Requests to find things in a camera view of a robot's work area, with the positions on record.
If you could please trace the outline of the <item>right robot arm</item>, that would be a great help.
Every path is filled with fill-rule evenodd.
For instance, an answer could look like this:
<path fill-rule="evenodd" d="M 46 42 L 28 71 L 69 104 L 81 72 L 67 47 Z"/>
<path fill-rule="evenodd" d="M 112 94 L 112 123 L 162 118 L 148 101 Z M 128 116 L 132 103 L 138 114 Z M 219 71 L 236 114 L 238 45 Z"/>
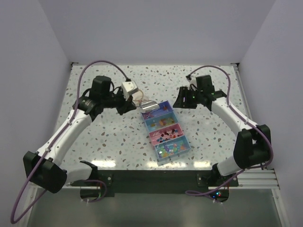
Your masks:
<path fill-rule="evenodd" d="M 228 176 L 271 160 L 271 136 L 266 125 L 258 125 L 238 112 L 223 91 L 215 90 L 211 76 L 187 75 L 186 79 L 189 86 L 179 88 L 173 107 L 196 109 L 203 105 L 219 116 L 236 136 L 232 156 L 213 165 L 208 183 L 221 186 Z"/>

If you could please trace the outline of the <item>purple candy box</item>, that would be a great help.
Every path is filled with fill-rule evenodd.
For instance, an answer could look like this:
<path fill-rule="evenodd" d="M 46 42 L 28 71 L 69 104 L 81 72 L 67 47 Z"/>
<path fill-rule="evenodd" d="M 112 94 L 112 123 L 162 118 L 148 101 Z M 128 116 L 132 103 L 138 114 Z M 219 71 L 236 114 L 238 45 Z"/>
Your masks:
<path fill-rule="evenodd" d="M 158 117 L 158 116 L 170 113 L 170 112 L 173 112 L 172 106 L 170 105 L 169 101 L 164 101 L 164 102 L 159 103 L 159 109 L 152 110 L 147 113 L 142 113 L 142 117 L 143 117 L 143 119 L 147 120 L 147 119 Z"/>

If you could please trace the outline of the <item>metal scoop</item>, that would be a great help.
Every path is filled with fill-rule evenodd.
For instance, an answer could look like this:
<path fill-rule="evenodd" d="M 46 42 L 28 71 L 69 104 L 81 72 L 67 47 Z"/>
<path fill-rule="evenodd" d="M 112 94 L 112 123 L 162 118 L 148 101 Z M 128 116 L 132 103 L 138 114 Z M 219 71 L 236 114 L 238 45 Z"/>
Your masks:
<path fill-rule="evenodd" d="M 158 110 L 160 108 L 159 104 L 156 101 L 148 100 L 148 101 L 142 101 L 139 104 L 141 113 L 147 113 L 154 110 Z"/>

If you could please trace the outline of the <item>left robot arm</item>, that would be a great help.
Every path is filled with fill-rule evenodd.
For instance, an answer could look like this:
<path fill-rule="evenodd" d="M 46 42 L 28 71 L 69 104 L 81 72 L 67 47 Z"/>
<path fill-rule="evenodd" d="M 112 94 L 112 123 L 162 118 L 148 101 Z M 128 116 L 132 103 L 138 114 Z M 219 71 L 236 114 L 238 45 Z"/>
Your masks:
<path fill-rule="evenodd" d="M 24 155 L 28 181 L 51 193 L 59 192 L 66 183 L 83 181 L 94 185 L 98 181 L 98 168 L 88 161 L 80 161 L 68 170 L 60 166 L 75 140 L 104 109 L 115 108 L 120 115 L 136 109 L 132 95 L 139 89 L 134 81 L 127 79 L 117 87 L 117 92 L 111 86 L 111 78 L 96 76 L 54 135 L 35 153 L 29 151 Z"/>

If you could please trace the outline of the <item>light blue candy box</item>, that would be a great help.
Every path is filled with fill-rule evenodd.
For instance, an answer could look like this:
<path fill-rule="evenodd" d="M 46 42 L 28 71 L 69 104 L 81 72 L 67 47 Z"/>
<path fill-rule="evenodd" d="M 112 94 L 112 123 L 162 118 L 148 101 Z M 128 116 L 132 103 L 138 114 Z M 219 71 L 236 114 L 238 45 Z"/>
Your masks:
<path fill-rule="evenodd" d="M 187 153 L 191 149 L 191 146 L 186 136 L 180 136 L 172 140 L 160 142 L 154 146 L 154 149 L 157 161 L 162 162 Z"/>

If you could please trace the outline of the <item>gold jar lid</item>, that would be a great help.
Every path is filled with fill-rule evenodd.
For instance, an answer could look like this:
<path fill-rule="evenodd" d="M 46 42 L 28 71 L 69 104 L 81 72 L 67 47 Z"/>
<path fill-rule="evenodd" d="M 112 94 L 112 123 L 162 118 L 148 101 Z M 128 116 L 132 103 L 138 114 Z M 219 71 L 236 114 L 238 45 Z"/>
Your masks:
<path fill-rule="evenodd" d="M 144 93 L 141 90 L 138 90 L 137 92 L 132 94 L 133 101 L 134 102 L 141 102 L 144 100 Z"/>

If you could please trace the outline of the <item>clear plastic jar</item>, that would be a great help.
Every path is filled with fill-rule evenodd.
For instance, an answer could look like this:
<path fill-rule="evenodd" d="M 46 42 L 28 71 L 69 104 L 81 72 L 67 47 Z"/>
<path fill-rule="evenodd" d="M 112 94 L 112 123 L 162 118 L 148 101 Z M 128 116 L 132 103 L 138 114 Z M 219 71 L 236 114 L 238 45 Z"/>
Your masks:
<path fill-rule="evenodd" d="M 136 107 L 139 107 L 141 102 L 149 101 L 148 96 L 142 93 L 135 93 L 132 96 L 133 96 L 133 103 L 135 104 Z"/>

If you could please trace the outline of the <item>pink candy box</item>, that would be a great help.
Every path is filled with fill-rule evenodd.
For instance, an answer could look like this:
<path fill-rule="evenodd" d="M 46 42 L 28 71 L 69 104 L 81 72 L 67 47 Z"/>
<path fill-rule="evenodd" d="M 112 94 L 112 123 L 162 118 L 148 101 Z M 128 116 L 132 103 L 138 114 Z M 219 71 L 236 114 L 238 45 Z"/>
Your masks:
<path fill-rule="evenodd" d="M 151 143 L 154 146 L 169 140 L 174 140 L 183 135 L 184 133 L 179 123 L 149 133 Z"/>

